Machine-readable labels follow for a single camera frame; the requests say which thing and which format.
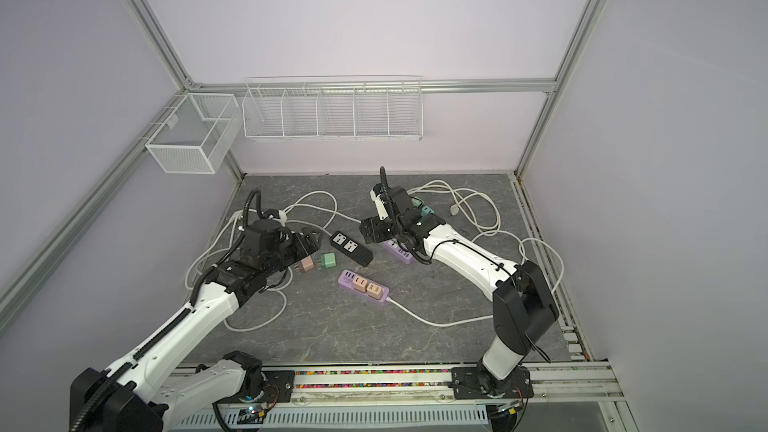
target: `power strip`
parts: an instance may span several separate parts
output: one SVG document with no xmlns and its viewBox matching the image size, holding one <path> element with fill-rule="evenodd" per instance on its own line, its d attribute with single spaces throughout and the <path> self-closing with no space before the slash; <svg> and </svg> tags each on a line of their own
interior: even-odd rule
<svg viewBox="0 0 768 432">
<path fill-rule="evenodd" d="M 340 230 L 333 233 L 333 236 L 331 237 L 331 245 L 338 249 L 341 254 L 346 255 L 363 267 L 368 267 L 368 264 L 373 260 L 373 252 L 371 252 L 369 248 L 353 241 L 347 234 Z"/>
</svg>

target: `white wire basket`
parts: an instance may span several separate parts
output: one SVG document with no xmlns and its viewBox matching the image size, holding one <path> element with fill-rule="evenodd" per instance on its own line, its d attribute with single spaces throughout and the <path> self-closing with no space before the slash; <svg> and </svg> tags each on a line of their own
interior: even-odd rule
<svg viewBox="0 0 768 432">
<path fill-rule="evenodd" d="M 147 141 L 173 174 L 215 174 L 243 123 L 232 94 L 187 93 Z"/>
<path fill-rule="evenodd" d="M 245 136 L 256 140 L 421 139 L 416 80 L 276 84 L 251 82 L 243 98 Z"/>
</svg>

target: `marble patterned surface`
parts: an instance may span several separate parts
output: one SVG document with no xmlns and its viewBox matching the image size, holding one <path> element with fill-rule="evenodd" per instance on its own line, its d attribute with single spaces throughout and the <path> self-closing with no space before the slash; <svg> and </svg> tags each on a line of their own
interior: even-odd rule
<svg viewBox="0 0 768 432">
<path fill-rule="evenodd" d="M 527 236 L 522 216 L 509 179 L 503 174 L 390 176 L 390 186 L 406 189 L 422 186 L 440 178 L 454 188 L 469 187 L 485 192 L 496 203 L 502 216 L 502 228 L 523 238 Z M 249 176 L 237 193 L 229 214 L 242 208 L 252 188 L 263 194 L 262 208 L 285 208 L 313 190 L 331 192 L 339 203 L 339 211 L 355 218 L 376 214 L 369 190 L 378 176 Z M 418 194 L 437 215 L 456 230 L 472 238 L 477 229 L 464 215 L 450 216 L 453 204 L 449 194 Z M 470 198 L 478 221 L 494 223 L 494 211 L 484 200 Z M 306 200 L 317 206 L 332 208 L 328 196 L 314 195 Z M 297 207 L 289 219 L 324 225 L 330 214 L 308 207 Z M 289 224 L 293 229 L 299 224 Z M 347 232 L 363 242 L 358 225 L 337 217 L 328 227 Z M 226 246 L 229 234 L 222 245 Z M 481 237 L 478 244 L 513 261 L 519 261 L 516 241 L 507 235 Z M 233 332 L 220 324 L 187 356 L 186 364 L 213 363 L 232 350 L 242 350 L 260 358 L 265 364 L 299 364 L 303 362 L 475 362 L 485 353 L 494 338 L 493 321 L 486 320 L 450 328 L 435 328 L 418 322 L 392 304 L 370 304 L 342 290 L 336 283 L 344 269 L 365 275 L 390 288 L 392 298 L 416 314 L 432 322 L 453 322 L 492 312 L 491 303 L 459 273 L 447 265 L 434 262 L 405 265 L 380 245 L 371 244 L 374 259 L 363 268 L 340 253 L 337 266 L 294 273 L 293 283 L 284 290 L 288 305 L 282 315 L 256 331 Z M 335 251 L 327 236 L 321 252 Z M 246 328 L 272 317 L 283 305 L 282 297 L 265 292 L 252 297 L 230 317 L 234 327 Z M 570 360 L 570 353 L 557 325 L 553 325 L 538 342 L 552 360 Z M 526 361 L 541 361 L 531 352 Z"/>
</svg>

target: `white mesh basket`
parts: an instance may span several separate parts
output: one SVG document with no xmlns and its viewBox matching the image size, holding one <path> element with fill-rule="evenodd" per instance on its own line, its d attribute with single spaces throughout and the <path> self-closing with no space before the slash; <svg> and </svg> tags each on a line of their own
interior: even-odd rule
<svg viewBox="0 0 768 432">
<path fill-rule="evenodd" d="M 232 94 L 187 93 L 147 141 L 168 173 L 215 174 L 242 121 Z"/>
<path fill-rule="evenodd" d="M 422 92 L 417 82 L 386 85 L 249 86 L 243 98 L 245 135 L 253 140 L 421 139 Z"/>
</svg>

